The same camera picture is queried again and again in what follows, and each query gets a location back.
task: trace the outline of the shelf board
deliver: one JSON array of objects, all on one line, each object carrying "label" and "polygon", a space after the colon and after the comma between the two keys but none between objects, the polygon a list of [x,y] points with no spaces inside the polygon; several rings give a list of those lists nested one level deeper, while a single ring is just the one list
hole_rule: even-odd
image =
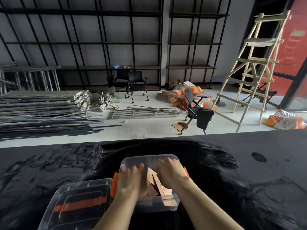
[{"label": "shelf board", "polygon": [[[61,90],[83,90],[82,85],[69,85],[69,86],[60,86]],[[149,84],[146,85],[147,91],[159,91],[160,87],[159,84]],[[108,85],[85,85],[86,90],[90,90],[91,92],[97,91],[107,91],[109,89]],[[120,91],[125,92],[125,88],[120,88]]]},{"label": "shelf board", "polygon": [[173,18],[207,18],[207,19],[218,19],[226,17],[226,14],[206,14],[206,13],[173,13],[169,17]]},{"label": "shelf board", "polygon": [[[191,65],[180,65],[180,64],[168,65],[166,67],[169,69],[191,69]],[[193,69],[214,69],[214,67],[206,64],[203,65],[194,64]]]},{"label": "shelf board", "polygon": [[[57,45],[70,45],[70,42],[6,42],[6,44],[57,44]],[[72,42],[76,45],[102,45],[101,42]],[[103,44],[107,45],[132,45],[131,42],[104,42]],[[135,42],[134,45],[160,45],[159,42]]]},{"label": "shelf board", "polygon": [[[172,42],[168,43],[172,45],[194,45],[194,42]],[[220,43],[218,42],[197,42],[196,45],[219,45]]]},{"label": "shelf board", "polygon": [[[133,70],[133,65],[127,65],[125,68],[124,66],[120,66],[118,69],[130,69]],[[86,71],[106,71],[105,66],[79,66],[80,70],[86,70]],[[158,65],[136,65],[135,69],[137,70],[156,70],[160,69],[160,66]],[[60,70],[62,71],[77,71],[77,66],[61,66]],[[112,66],[108,66],[108,70],[116,70]]]},{"label": "shelf board", "polygon": [[4,14],[49,14],[49,15],[87,15],[87,16],[132,16],[132,17],[160,17],[161,12],[142,11],[99,11],[99,10],[67,10],[67,9],[23,9],[0,8]]}]

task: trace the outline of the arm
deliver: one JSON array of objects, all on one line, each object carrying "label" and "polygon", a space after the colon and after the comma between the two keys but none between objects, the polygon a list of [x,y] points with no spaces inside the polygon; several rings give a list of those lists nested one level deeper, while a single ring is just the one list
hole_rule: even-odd
[{"label": "arm", "polygon": [[243,230],[187,177],[178,160],[159,160],[157,168],[162,185],[175,190],[196,230]]},{"label": "arm", "polygon": [[116,196],[94,230],[127,230],[134,207],[147,192],[143,164],[118,174]]}]

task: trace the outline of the wooden ladder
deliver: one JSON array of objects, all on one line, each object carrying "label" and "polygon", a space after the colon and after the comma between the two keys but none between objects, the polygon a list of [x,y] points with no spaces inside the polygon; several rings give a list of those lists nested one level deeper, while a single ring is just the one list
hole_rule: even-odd
[{"label": "wooden ladder", "polygon": [[[244,120],[245,114],[248,111],[249,107],[252,107],[252,108],[255,108],[255,109],[261,111],[260,118],[259,118],[259,125],[261,123],[262,114],[265,111],[267,99],[270,98],[269,95],[268,95],[269,89],[270,89],[270,84],[271,84],[271,82],[274,81],[274,79],[272,78],[274,67],[275,67],[276,63],[279,63],[279,60],[277,60],[277,53],[278,53],[279,45],[281,43],[283,43],[283,40],[281,39],[282,31],[284,29],[286,21],[290,18],[291,18],[290,11],[285,11],[282,14],[278,14],[278,15],[264,15],[262,13],[259,16],[256,16],[255,25],[253,26],[250,34],[248,35],[248,38],[244,41],[244,45],[239,52],[238,58],[235,62],[235,65],[233,66],[229,76],[226,78],[224,84],[222,85],[221,90],[217,94],[217,98],[215,99],[214,104],[212,105],[211,108],[213,108],[213,106],[217,103],[217,101],[221,97],[235,103],[235,107],[234,107],[233,112],[235,112],[237,104],[240,104],[240,105],[245,107],[245,110],[244,110],[244,113],[241,117],[240,122],[233,120],[233,119],[223,115],[222,113],[220,113],[218,111],[214,111],[217,115],[222,116],[223,118],[225,118],[225,119],[227,119],[227,120],[229,120],[233,123],[236,123],[238,125],[236,132],[239,131],[241,124]],[[261,27],[262,23],[263,22],[273,22],[273,21],[279,21],[279,24],[277,26],[276,38],[258,38],[258,34],[259,34],[260,27]],[[241,56],[242,56],[246,46],[250,46],[251,48],[250,48],[250,52],[249,52],[249,55],[248,55],[248,59],[243,59],[243,58],[241,58]],[[252,57],[252,54],[254,52],[255,47],[264,47],[264,46],[270,47],[266,58]],[[257,75],[256,68],[255,68],[256,65],[261,65],[261,68],[258,70],[259,71],[258,75]],[[235,72],[237,72],[239,69],[243,68],[244,66],[245,66],[245,70],[244,70],[244,73],[243,73],[243,76],[242,76],[242,80],[232,78],[232,75]],[[245,77],[253,78],[253,82],[245,81]],[[239,87],[239,91],[238,91],[238,95],[237,95],[236,99],[222,95],[222,92],[223,92],[225,85],[227,84],[228,81],[236,81],[236,82],[240,83],[240,87]],[[264,94],[257,92],[257,89],[258,89],[261,81],[267,81],[267,86],[266,86],[266,90],[265,90]],[[243,88],[243,85],[252,86],[253,89],[252,90],[245,89],[245,88]],[[245,92],[248,92],[248,93],[251,94],[248,102],[243,102],[243,101],[239,100],[241,91],[245,91]],[[251,106],[251,100],[254,98],[255,95],[261,96],[261,97],[264,98],[262,108]]]}]

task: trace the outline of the plastic container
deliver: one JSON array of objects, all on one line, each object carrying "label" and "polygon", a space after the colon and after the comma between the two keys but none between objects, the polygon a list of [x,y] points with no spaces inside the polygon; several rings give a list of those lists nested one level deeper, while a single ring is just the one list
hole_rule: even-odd
[{"label": "plastic container", "polygon": [[[135,157],[127,157],[123,159],[121,162],[121,168],[131,168],[134,165],[139,165],[143,163],[145,166],[145,172],[147,174],[148,167],[157,172],[157,160],[164,158],[171,158],[179,160],[175,155],[166,154],[166,155],[150,155],[150,156],[135,156]],[[138,201],[135,206],[135,213],[153,213],[153,212],[163,212],[163,211],[175,211],[178,208],[180,199],[177,194],[172,190],[173,195],[169,196],[156,196],[150,198],[146,201]],[[163,201],[175,199],[177,205],[176,206],[165,206]]]},{"label": "plastic container", "polygon": [[93,229],[111,204],[112,178],[60,187],[52,197],[38,230]]}]

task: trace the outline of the metal rack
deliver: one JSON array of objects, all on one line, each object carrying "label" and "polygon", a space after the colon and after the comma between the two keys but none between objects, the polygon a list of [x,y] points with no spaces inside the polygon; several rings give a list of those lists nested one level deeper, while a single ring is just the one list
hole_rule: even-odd
[{"label": "metal rack", "polygon": [[[228,6],[227,6],[227,10],[226,10],[225,14],[220,13],[222,0],[219,1],[217,13],[202,13],[203,2],[204,2],[204,0],[201,0],[199,13],[196,13],[197,0],[194,0],[194,3],[193,3],[193,13],[176,13],[176,12],[174,12],[174,0],[172,0],[172,8],[171,8],[171,13],[170,13],[171,27],[170,27],[170,42],[169,42],[169,61],[168,61],[168,65],[167,65],[167,83],[169,82],[169,71],[171,69],[184,69],[185,70],[185,77],[184,77],[185,81],[186,81],[186,78],[187,78],[187,70],[188,69],[191,70],[189,81],[191,81],[193,69],[205,69],[203,83],[205,82],[205,79],[206,79],[207,70],[212,69],[212,75],[211,75],[210,83],[209,83],[209,88],[211,88],[212,77],[213,77],[213,74],[214,74],[214,70],[216,69],[216,62],[217,62],[217,58],[218,58],[218,55],[219,55],[220,47],[222,45],[222,38],[223,38],[224,30],[225,30],[226,20],[227,20],[227,17],[229,16],[228,12],[229,12],[229,8],[230,8],[231,0],[228,1]],[[173,18],[191,18],[192,19],[190,35],[189,35],[189,42],[172,42]],[[215,32],[216,32],[217,20],[220,19],[220,18],[224,18],[224,24],[223,24],[223,28],[222,28],[222,32],[221,32],[220,41],[219,42],[213,42]],[[198,23],[197,23],[195,41],[192,42],[192,32],[193,32],[194,19],[198,19]],[[199,25],[200,25],[201,19],[215,19],[215,24],[214,24],[211,42],[197,42]],[[171,46],[172,45],[188,45],[189,46],[186,64],[171,65]],[[189,64],[189,56],[190,56],[191,45],[194,45],[194,50],[193,50],[192,62],[191,62],[191,64]],[[210,49],[209,49],[209,53],[208,53],[208,59],[207,59],[206,64],[202,64],[202,65],[195,65],[194,64],[195,51],[196,51],[197,45],[210,45]],[[212,46],[218,46],[216,58],[215,58],[213,66],[209,65]]]},{"label": "metal rack", "polygon": [[[61,81],[62,81],[61,87],[63,87],[63,88],[70,87],[70,86],[75,87],[75,85],[66,85],[65,84],[65,81],[64,81],[64,78],[63,78],[61,71],[78,71],[79,78],[80,78],[81,84],[82,84],[82,89],[85,89],[86,87],[88,88],[88,87],[91,87],[91,86],[103,86],[103,85],[91,85],[90,80],[88,78],[88,74],[87,74],[88,71],[106,71],[108,77],[112,76],[112,71],[115,70],[115,68],[113,68],[112,65],[111,65],[108,45],[131,45],[132,46],[132,54],[133,54],[133,65],[127,65],[124,68],[131,69],[131,70],[136,70],[136,69],[157,70],[158,71],[158,73],[157,73],[157,84],[154,84],[154,85],[159,86],[158,89],[160,88],[160,86],[161,86],[160,76],[161,76],[161,36],[162,36],[163,0],[159,0],[159,11],[158,12],[133,11],[131,0],[129,0],[129,11],[104,11],[102,9],[101,0],[98,0],[98,1],[94,0],[95,10],[71,10],[69,0],[66,0],[66,5],[67,5],[68,9],[64,9],[62,7],[62,3],[61,3],[60,0],[57,0],[57,2],[59,4],[59,9],[40,9],[37,5],[36,0],[33,0],[33,2],[34,2],[34,5],[35,5],[35,8],[26,8],[23,0],[20,0],[22,8],[7,8],[3,5],[2,1],[0,0],[0,13],[4,13],[6,15],[6,18],[9,22],[9,25],[10,25],[10,27],[11,27],[11,29],[12,29],[15,37],[16,37],[16,40],[17,40],[16,42],[12,42],[12,41],[6,42],[4,40],[4,38],[2,37],[1,33],[0,33],[0,40],[3,42],[5,49],[7,50],[8,54],[9,54],[9,56],[10,56],[10,58],[13,62],[16,62],[16,61],[13,58],[13,56],[12,56],[12,54],[11,54],[9,48],[8,48],[9,44],[17,44],[17,45],[20,46],[22,54],[24,55],[24,57],[25,57],[29,66],[31,66],[31,63],[28,59],[28,56],[25,53],[23,45],[29,45],[29,44],[37,45],[39,47],[40,53],[41,53],[41,55],[44,59],[46,66],[49,66],[49,65],[48,65],[48,61],[46,60],[46,57],[44,55],[44,52],[42,50],[41,45],[49,45],[50,46],[50,50],[52,52],[54,61],[55,61],[57,66],[59,66],[59,63],[56,59],[56,55],[54,53],[52,45],[70,45],[71,50],[73,52],[73,56],[74,56],[74,60],[75,60],[76,65],[75,66],[61,66],[61,69],[58,70]],[[17,35],[17,33],[14,29],[14,26],[13,26],[11,20],[10,20],[9,15],[11,15],[11,14],[24,14],[24,15],[26,15],[27,20],[29,22],[29,25],[31,27],[31,30],[33,32],[34,38],[35,38],[35,42],[21,42],[20,41],[20,39],[18,38],[18,35]],[[38,17],[40,19],[40,23],[41,23],[41,25],[44,29],[44,33],[46,35],[47,42],[40,42],[38,40],[37,34],[34,30],[32,22],[31,22],[31,19],[29,18],[30,14],[38,15]],[[47,30],[46,30],[46,27],[44,25],[44,22],[42,20],[41,15],[62,15],[69,42],[51,42],[49,37],[48,37],[48,33],[47,33]],[[70,34],[68,26],[67,26],[66,18],[68,18],[68,15],[71,18],[71,22],[72,22],[75,37],[76,37],[76,42],[72,41],[71,34]],[[80,42],[78,35],[77,35],[73,15],[97,16],[101,42]],[[128,43],[125,43],[125,42],[108,42],[107,37],[106,37],[104,19],[103,19],[104,16],[126,16],[126,17],[130,17],[130,28],[131,28],[131,39],[132,39],[132,41],[128,42]],[[155,18],[159,18],[158,42],[134,42],[132,17],[155,17]],[[79,62],[77,60],[76,52],[75,52],[76,49],[74,48],[74,45],[78,45],[82,64],[79,64]],[[105,66],[101,66],[101,65],[87,66],[87,65],[85,65],[80,45],[102,45],[103,55],[104,55],[103,60],[104,60]],[[158,46],[158,64],[157,65],[136,65],[135,64],[135,53],[134,53],[134,46],[135,45],[157,45]],[[81,71],[85,72],[87,85],[84,83],[84,81],[82,79]]]}]

